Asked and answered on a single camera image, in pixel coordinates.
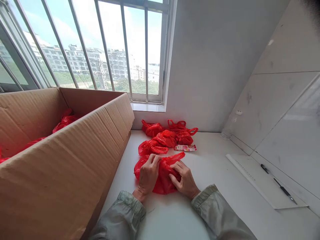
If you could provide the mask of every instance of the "white countertop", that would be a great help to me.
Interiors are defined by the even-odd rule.
[[[105,213],[121,190],[133,192],[136,179],[133,169],[140,156],[138,146],[150,139],[142,131],[131,131],[107,199]],[[186,152],[182,161],[191,169],[200,190],[216,184],[227,202],[247,224],[257,239],[316,239],[319,218],[307,207],[274,210],[248,180],[226,158],[226,154],[246,155],[220,133],[193,136],[197,151]],[[179,153],[170,149],[167,156]],[[144,204],[147,214],[140,225],[138,239],[209,239],[204,223],[193,211],[190,201],[180,193],[152,193]]]

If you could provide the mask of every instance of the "white tile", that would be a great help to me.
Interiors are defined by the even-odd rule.
[[[313,14],[291,0],[253,73],[319,71],[319,34]]]
[[[238,118],[234,135],[255,149],[290,109],[318,72],[252,75],[234,111]]]
[[[256,151],[320,198],[320,78],[285,114]]]
[[[244,151],[246,154],[250,156],[250,154],[253,152],[253,150],[244,142],[242,142],[239,138],[236,136],[231,136],[230,140],[237,145],[242,151]]]
[[[263,164],[269,172],[279,179],[286,187],[293,191],[302,201],[309,205],[311,211],[313,211],[318,217],[320,217],[320,199],[310,193],[300,184],[295,182],[292,178],[287,176],[284,172],[268,162],[265,158],[260,156],[257,152],[251,154],[258,163]]]

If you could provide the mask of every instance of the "sleeve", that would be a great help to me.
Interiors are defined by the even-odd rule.
[[[145,215],[142,203],[131,193],[121,191],[91,231],[89,240],[134,240]]]
[[[215,185],[210,185],[199,193],[191,204],[205,221],[211,240],[256,240],[251,230],[232,210]]]

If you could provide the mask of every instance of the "white wall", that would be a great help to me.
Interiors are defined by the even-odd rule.
[[[165,113],[141,120],[220,132],[289,0],[178,0]]]
[[[291,0],[235,110],[232,140],[320,216],[320,35],[315,15]]]

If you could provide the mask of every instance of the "black pen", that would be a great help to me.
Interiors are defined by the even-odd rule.
[[[291,197],[290,193],[288,193],[288,191],[284,187],[282,187],[280,183],[278,183],[278,184],[279,184],[281,190],[291,199],[291,201],[294,202],[295,204],[297,204],[296,201]]]
[[[266,173],[268,173],[268,169],[267,169],[263,164],[261,164],[260,166],[263,168],[263,170],[266,171]]]

